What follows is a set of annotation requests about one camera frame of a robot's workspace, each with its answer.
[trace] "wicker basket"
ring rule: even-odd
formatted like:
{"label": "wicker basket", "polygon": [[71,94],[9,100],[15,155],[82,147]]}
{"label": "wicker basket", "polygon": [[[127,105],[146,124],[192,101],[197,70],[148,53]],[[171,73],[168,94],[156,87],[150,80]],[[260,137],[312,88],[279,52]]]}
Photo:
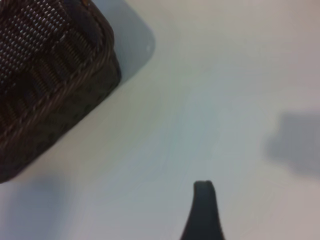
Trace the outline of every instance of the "wicker basket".
{"label": "wicker basket", "polygon": [[0,183],[120,82],[113,30],[91,1],[0,1]]}

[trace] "white backdrop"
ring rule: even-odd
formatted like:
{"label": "white backdrop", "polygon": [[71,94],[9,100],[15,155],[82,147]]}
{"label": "white backdrop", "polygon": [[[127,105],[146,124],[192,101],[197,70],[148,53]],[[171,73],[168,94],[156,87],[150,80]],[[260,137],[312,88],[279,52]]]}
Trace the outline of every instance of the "white backdrop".
{"label": "white backdrop", "polygon": [[95,3],[123,84],[0,186],[0,239],[178,240],[211,180],[227,240],[319,240],[320,3]]}

